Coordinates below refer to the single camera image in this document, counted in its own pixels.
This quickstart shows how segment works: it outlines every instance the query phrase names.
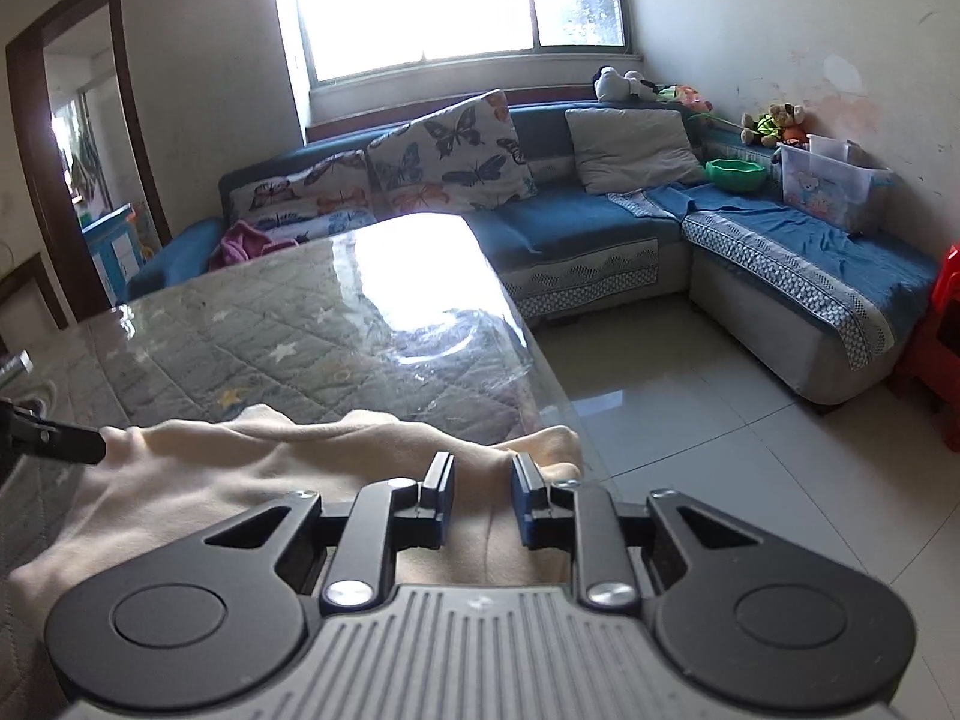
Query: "window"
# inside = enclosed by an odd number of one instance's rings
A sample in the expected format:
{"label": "window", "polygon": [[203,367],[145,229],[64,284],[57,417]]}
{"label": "window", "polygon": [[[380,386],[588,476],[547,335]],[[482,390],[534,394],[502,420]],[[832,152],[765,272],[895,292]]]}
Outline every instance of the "window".
{"label": "window", "polygon": [[314,83],[507,52],[625,52],[620,0],[298,0]]}

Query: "green bowl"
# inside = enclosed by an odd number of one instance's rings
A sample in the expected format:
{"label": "green bowl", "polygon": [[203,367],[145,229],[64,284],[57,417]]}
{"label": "green bowl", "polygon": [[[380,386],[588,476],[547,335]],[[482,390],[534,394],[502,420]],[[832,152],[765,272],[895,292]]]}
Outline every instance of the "green bowl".
{"label": "green bowl", "polygon": [[707,162],[707,178],[724,191],[757,191],[767,180],[767,169],[744,159]]}

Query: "window frame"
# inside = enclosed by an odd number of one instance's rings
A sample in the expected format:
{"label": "window frame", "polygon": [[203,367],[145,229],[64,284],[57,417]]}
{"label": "window frame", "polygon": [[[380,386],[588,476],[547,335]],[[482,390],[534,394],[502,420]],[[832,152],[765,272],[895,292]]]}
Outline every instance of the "window frame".
{"label": "window frame", "polygon": [[336,76],[333,79],[318,79],[317,69],[313,62],[313,47],[310,45],[310,34],[306,28],[304,12],[299,6],[299,0],[296,0],[296,20],[299,23],[301,40],[304,42],[304,60],[306,61],[307,77],[310,80],[310,91],[314,92],[320,89],[326,89],[337,84],[349,83],[349,81],[368,79],[372,76],[379,76],[387,73],[402,73],[402,71],[415,70],[419,68],[428,68],[436,65],[443,65],[448,62],[469,62],[483,61],[485,59],[498,59],[508,56],[543,56],[543,55],[624,55],[628,56],[634,53],[632,46],[632,30],[630,24],[630,10],[626,0],[617,0],[620,9],[620,20],[623,28],[622,46],[544,46],[539,39],[539,24],[536,20],[536,4],[534,0],[530,2],[530,25],[533,30],[534,45],[531,49],[504,50],[504,52],[484,52],[468,53],[461,56],[447,56],[443,59],[418,59],[416,62],[402,62],[398,65],[387,65],[385,67],[373,68],[360,71],[360,73],[349,74],[348,76]]}

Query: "stuffed toy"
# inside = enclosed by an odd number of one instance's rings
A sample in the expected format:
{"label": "stuffed toy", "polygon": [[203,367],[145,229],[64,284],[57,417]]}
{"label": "stuffed toy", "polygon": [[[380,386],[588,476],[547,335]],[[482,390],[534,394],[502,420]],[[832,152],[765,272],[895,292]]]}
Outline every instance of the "stuffed toy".
{"label": "stuffed toy", "polygon": [[612,67],[600,68],[593,77],[593,90],[600,103],[621,103],[632,97],[640,98],[647,103],[656,101],[656,85],[636,70],[627,70],[621,76]]}
{"label": "stuffed toy", "polygon": [[713,110],[713,103],[700,97],[700,93],[692,86],[677,84],[661,89],[656,99],[661,103],[680,103],[696,113],[709,113]]}
{"label": "stuffed toy", "polygon": [[802,127],[805,119],[806,113],[802,105],[774,104],[770,106],[769,113],[761,116],[758,121],[749,113],[743,115],[740,139],[747,146],[760,142],[766,148],[774,148],[777,143],[803,147],[809,143]]}

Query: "pink towel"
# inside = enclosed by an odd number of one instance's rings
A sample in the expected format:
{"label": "pink towel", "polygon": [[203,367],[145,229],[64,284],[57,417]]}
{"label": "pink towel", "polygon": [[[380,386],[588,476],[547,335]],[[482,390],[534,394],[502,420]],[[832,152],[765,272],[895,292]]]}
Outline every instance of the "pink towel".
{"label": "pink towel", "polygon": [[295,246],[296,241],[274,241],[265,233],[253,229],[246,221],[240,220],[224,233],[216,250],[210,255],[210,269],[216,271],[262,257],[272,251]]}

